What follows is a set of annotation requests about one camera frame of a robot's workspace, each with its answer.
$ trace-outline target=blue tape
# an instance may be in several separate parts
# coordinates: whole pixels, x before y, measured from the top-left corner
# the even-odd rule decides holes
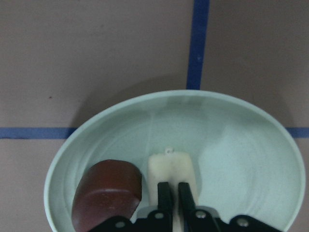
[[[76,128],[0,128],[0,139],[67,139]]]
[[[209,2],[209,0],[194,1],[186,86],[187,89],[200,89],[206,43]]]
[[[67,139],[77,128],[6,127],[0,128],[0,139]],[[309,138],[308,127],[287,127],[293,138]]]
[[[308,127],[287,127],[286,129],[293,138],[309,138]]]

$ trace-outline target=bowl rim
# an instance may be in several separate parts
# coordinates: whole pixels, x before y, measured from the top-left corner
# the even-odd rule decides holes
[[[118,104],[115,104],[100,113],[96,114],[89,120],[87,120],[85,123],[83,123],[79,128],[77,128],[76,131],[74,131],[69,138],[63,143],[63,145],[60,147],[58,152],[56,153],[55,157],[53,158],[53,161],[50,164],[50,167],[48,169],[46,178],[45,178],[45,184],[44,184],[44,209],[45,209],[45,214],[48,220],[48,223],[53,230],[53,232],[58,232],[53,218],[51,216],[50,212],[50,206],[49,206],[49,188],[51,184],[51,179],[53,176],[54,169],[61,158],[62,154],[64,151],[70,146],[72,141],[77,138],[85,129],[87,129],[90,125],[93,123],[101,120],[103,117],[107,116],[110,113],[116,112],[124,107],[130,106],[132,104],[136,104],[139,102],[147,101],[147,100],[153,100],[153,99],[159,99],[159,98],[166,98],[166,97],[184,97],[184,96],[197,96],[197,97],[210,97],[210,98],[215,98],[218,100],[223,100],[226,102],[230,102],[233,104],[240,105],[244,108],[247,108],[248,110],[254,111],[255,113],[259,114],[260,116],[264,117],[267,119],[269,122],[271,122],[281,133],[282,135],[287,139],[289,144],[291,145],[294,154],[297,158],[298,165],[300,167],[300,176],[301,176],[301,186],[300,186],[300,195],[298,197],[298,202],[297,205],[295,206],[295,210],[293,212],[293,216],[291,217],[290,221],[287,223],[286,227],[284,228],[284,231],[287,231],[292,223],[294,222],[304,199],[305,196],[305,188],[306,188],[306,174],[305,174],[305,166],[303,162],[302,155],[299,151],[299,148],[295,142],[295,140],[291,137],[289,132],[285,129],[285,127],[278,122],[273,116],[271,116],[269,113],[266,111],[260,109],[259,107],[244,101],[242,99],[223,94],[223,93],[217,93],[217,92],[212,92],[212,91],[204,91],[204,90],[168,90],[168,91],[160,91],[160,92],[154,92],[154,93],[149,93],[149,94],[144,94],[138,97],[134,97],[125,101],[122,101]]]

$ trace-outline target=light blue bowl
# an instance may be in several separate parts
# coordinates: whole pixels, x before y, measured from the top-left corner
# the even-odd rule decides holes
[[[117,104],[78,128],[47,173],[44,206],[54,232],[74,232],[71,207],[83,173],[105,160],[126,160],[143,174],[147,158],[171,146],[191,154],[199,205],[224,221],[248,214],[286,231],[305,192],[301,154],[290,134],[256,106],[224,94],[175,90]]]

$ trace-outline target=gray floor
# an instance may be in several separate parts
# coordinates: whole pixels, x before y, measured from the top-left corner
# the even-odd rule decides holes
[[[0,127],[78,127],[119,101],[185,88],[192,0],[0,2]],[[308,127],[309,2],[211,1],[202,89]],[[63,140],[0,140],[2,231],[51,229],[47,169]],[[306,169],[309,140],[297,139]],[[306,194],[291,232],[309,228]]]

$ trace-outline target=white object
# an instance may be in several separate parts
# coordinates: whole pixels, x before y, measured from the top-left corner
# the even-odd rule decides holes
[[[286,129],[240,99],[174,90],[106,109],[63,144],[44,189],[52,230],[74,232],[71,207],[77,185],[84,172],[101,160],[120,159],[140,169],[138,209],[147,207],[149,154],[169,145],[191,155],[199,205],[215,208],[225,222],[248,214],[279,230],[289,229],[302,204],[306,181],[301,154]]]
[[[171,147],[166,148],[164,154],[153,154],[148,158],[147,176],[150,205],[158,205],[158,183],[169,183],[174,201],[173,231],[183,231],[183,219],[178,213],[178,183],[189,183],[195,203],[198,201],[197,183],[190,155],[174,151]]]

